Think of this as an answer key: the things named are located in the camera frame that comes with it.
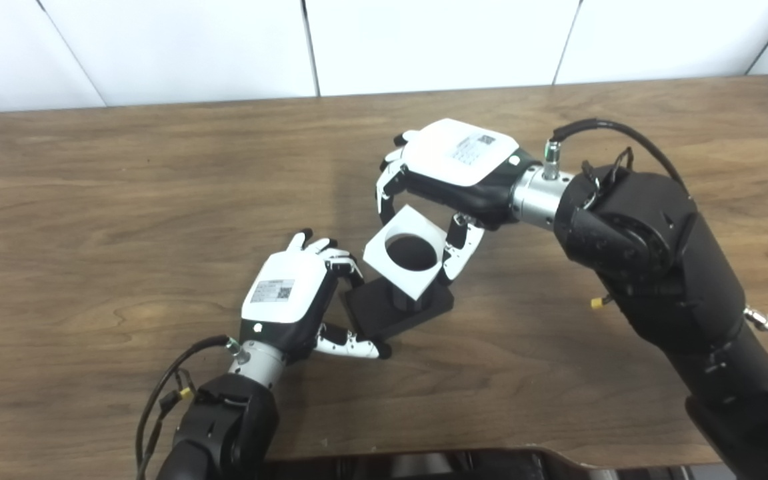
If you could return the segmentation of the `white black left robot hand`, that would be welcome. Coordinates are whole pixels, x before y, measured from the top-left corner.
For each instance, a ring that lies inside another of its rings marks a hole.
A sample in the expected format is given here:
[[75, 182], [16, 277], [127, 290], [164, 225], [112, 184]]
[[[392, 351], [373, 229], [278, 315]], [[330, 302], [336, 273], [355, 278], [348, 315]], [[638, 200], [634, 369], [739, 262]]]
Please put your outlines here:
[[314, 351], [389, 359], [392, 349], [383, 341], [324, 322], [341, 280], [352, 289], [365, 285], [354, 255], [332, 238], [314, 240], [310, 228], [295, 232], [285, 249], [266, 259], [250, 286], [241, 305], [240, 340], [274, 347], [286, 365]]

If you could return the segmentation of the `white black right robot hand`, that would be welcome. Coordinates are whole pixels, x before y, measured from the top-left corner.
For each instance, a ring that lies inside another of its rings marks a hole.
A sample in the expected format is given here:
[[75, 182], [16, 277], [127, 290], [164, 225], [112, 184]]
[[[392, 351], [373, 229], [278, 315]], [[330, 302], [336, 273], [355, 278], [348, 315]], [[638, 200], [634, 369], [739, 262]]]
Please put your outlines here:
[[437, 280], [450, 285], [486, 231], [519, 222], [516, 183], [539, 162], [509, 135], [456, 119], [440, 119], [394, 139], [375, 186], [382, 223], [395, 215], [394, 198], [408, 192], [453, 210]]

